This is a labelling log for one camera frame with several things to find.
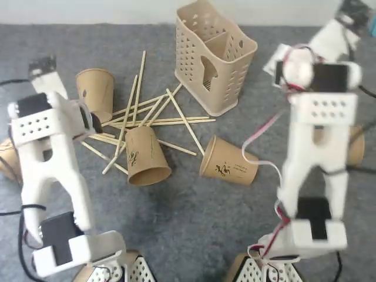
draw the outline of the cup rim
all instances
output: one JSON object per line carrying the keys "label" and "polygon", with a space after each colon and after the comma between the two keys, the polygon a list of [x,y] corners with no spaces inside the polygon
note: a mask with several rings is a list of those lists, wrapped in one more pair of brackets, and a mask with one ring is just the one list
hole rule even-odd
{"label": "cup rim", "polygon": [[207,166],[209,165],[209,161],[212,158],[212,154],[214,151],[214,147],[217,142],[217,136],[213,135],[210,138],[209,144],[206,147],[204,158],[202,159],[201,166],[200,166],[200,175],[204,175],[204,172],[206,171]]}

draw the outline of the white wire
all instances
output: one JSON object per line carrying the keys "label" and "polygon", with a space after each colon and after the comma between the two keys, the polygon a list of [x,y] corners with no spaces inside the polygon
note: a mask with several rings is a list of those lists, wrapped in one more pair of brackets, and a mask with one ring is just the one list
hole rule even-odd
{"label": "white wire", "polygon": [[278,217],[283,220],[282,216],[280,215],[280,213],[277,210],[277,208],[280,205],[280,203],[281,203],[281,200],[277,199],[276,202],[275,202],[275,204],[274,204],[274,211],[276,212],[276,214],[278,215]]}
{"label": "white wire", "polygon": [[281,171],[279,170],[279,168],[276,166],[276,164],[274,164],[273,162],[269,161],[269,160],[249,160],[247,157],[246,157],[246,148],[248,147],[248,145],[250,143],[252,143],[253,141],[255,141],[257,138],[259,138],[263,133],[265,133],[265,131],[267,131],[280,117],[281,115],[284,113],[284,109],[279,111],[277,114],[275,114],[261,129],[259,129],[256,133],[254,133],[253,135],[251,135],[242,145],[241,147],[241,154],[243,156],[243,158],[246,160],[247,163],[250,163],[251,165],[253,164],[257,164],[259,166],[263,166],[263,165],[269,165],[269,166],[272,166],[274,167],[274,169],[277,171],[278,173],[278,177],[280,179],[280,187],[282,185],[282,174],[281,174]]}

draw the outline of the black print on cup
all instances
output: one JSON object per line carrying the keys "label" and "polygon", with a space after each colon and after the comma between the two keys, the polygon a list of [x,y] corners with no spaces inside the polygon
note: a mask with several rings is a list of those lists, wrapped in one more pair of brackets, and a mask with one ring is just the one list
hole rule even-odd
{"label": "black print on cup", "polygon": [[230,166],[226,166],[226,163],[222,167],[216,164],[216,172],[220,173],[223,177],[226,176],[226,174],[230,174],[229,170]]}
{"label": "black print on cup", "polygon": [[137,161],[137,155],[139,154],[139,151],[132,151],[129,156],[130,165],[134,166]]}

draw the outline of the kraft paper cup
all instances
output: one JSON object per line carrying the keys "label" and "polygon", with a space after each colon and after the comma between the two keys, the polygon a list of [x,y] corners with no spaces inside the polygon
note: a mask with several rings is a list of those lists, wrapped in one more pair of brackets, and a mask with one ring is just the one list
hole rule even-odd
{"label": "kraft paper cup", "polygon": [[76,75],[78,94],[101,123],[112,118],[114,76],[106,69],[85,69]]}
{"label": "kraft paper cup", "polygon": [[[246,153],[246,157],[249,160],[258,160],[249,153]],[[241,149],[214,135],[206,147],[200,175],[250,185],[256,176],[257,168],[258,165],[247,163],[243,159]]]}
{"label": "kraft paper cup", "polygon": [[[359,130],[361,130],[361,126],[352,126],[350,128],[350,136],[351,137],[354,136]],[[323,130],[315,129],[315,132],[314,132],[315,143],[320,142],[322,138],[323,138]],[[347,164],[351,166],[360,164],[364,158],[364,148],[365,148],[365,140],[364,140],[364,134],[362,134],[361,136],[357,138],[357,140],[348,149]]]}
{"label": "kraft paper cup", "polygon": [[[5,139],[0,144],[0,156],[13,168],[14,172],[17,175],[18,179],[21,179],[21,167],[19,164],[19,159],[17,152],[14,149],[11,140]],[[15,180],[13,174],[8,170],[5,165],[0,162],[0,169],[4,172],[5,176],[9,179]]]}
{"label": "kraft paper cup", "polygon": [[171,174],[171,168],[151,127],[136,127],[125,135],[128,182],[146,186],[161,182]]}

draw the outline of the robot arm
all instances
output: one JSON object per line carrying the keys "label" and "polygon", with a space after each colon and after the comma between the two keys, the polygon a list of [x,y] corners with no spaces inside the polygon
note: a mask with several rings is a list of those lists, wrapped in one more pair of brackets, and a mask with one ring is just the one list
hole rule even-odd
{"label": "robot arm", "polygon": [[108,261],[124,267],[126,246],[120,233],[84,234],[94,227],[94,218],[73,140],[100,133],[100,121],[82,101],[67,100],[54,91],[66,93],[55,67],[49,64],[56,67],[54,58],[34,61],[29,68],[35,89],[44,93],[8,106],[23,177],[22,204],[45,206],[53,182],[61,183],[73,204],[72,212],[49,219],[43,210],[24,210],[26,228],[43,245],[33,252],[36,271],[46,277],[88,262]]}
{"label": "robot arm", "polygon": [[[357,95],[351,91],[361,83],[362,73],[354,62],[336,61],[348,53],[348,45],[355,49],[360,26],[367,23],[370,8],[355,2],[361,13],[352,16],[341,9],[308,45],[280,46],[264,68],[274,75],[274,85],[299,90],[289,97],[288,150],[277,193],[287,220],[258,241],[264,261],[299,261],[347,247],[342,221],[348,182],[344,168],[357,111]],[[316,126],[323,127],[320,142],[314,140]],[[339,173],[324,175],[323,197],[300,197],[316,166]]]}

